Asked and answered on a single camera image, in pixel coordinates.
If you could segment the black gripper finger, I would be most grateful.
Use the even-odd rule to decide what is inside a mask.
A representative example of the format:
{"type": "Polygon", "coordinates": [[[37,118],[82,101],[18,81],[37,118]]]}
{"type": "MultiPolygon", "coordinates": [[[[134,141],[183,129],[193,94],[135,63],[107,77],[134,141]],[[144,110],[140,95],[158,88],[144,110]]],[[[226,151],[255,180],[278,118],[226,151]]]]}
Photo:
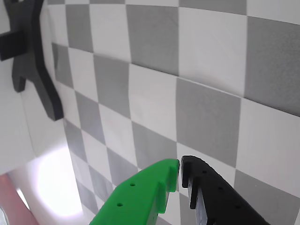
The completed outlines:
{"type": "Polygon", "coordinates": [[[209,164],[181,158],[182,187],[198,225],[267,225],[268,222],[209,164]]]}

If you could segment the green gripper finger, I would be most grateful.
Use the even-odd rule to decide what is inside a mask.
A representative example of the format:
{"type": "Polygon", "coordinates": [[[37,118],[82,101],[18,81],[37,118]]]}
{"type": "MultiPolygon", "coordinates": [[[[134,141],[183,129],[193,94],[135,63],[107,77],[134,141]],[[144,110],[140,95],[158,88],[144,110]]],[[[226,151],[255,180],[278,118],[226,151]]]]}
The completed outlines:
{"type": "Polygon", "coordinates": [[[119,184],[91,225],[154,225],[175,192],[180,162],[164,159],[119,184]]]}

